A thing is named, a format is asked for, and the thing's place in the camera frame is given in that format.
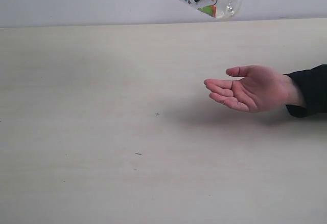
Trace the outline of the person's open bare hand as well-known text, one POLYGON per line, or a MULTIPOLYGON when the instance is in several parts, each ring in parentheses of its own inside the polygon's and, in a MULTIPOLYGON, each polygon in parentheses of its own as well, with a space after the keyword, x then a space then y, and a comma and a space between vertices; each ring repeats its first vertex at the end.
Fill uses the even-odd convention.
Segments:
POLYGON ((230 109, 260 113, 282 105, 304 107, 305 100, 292 79, 259 65, 238 66, 226 70, 238 80, 206 79, 210 98, 230 109))

